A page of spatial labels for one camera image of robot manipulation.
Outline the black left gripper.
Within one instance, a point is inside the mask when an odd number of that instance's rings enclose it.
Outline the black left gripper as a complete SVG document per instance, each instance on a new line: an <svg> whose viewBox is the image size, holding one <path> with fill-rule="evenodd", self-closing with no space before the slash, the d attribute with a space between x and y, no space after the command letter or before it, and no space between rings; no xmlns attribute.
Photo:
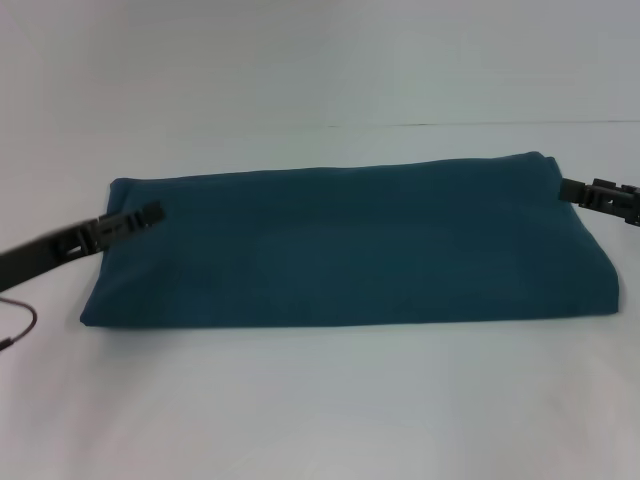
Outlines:
<svg viewBox="0 0 640 480"><path fill-rule="evenodd" d="M1 254L1 291L16 287L69 262L107 250L166 218L159 202L138 210L99 217L48 233Z"/></svg>

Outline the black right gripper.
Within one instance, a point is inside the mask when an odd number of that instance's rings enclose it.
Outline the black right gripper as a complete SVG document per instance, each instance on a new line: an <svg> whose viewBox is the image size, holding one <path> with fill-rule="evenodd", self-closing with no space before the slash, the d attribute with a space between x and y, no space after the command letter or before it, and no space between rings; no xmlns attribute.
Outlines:
<svg viewBox="0 0 640 480"><path fill-rule="evenodd" d="M639 188L635 186L616 186L602 179L587 184L563 178L558 199L581 207L604 207L606 214L622 218L627 224L639 223Z"/></svg>

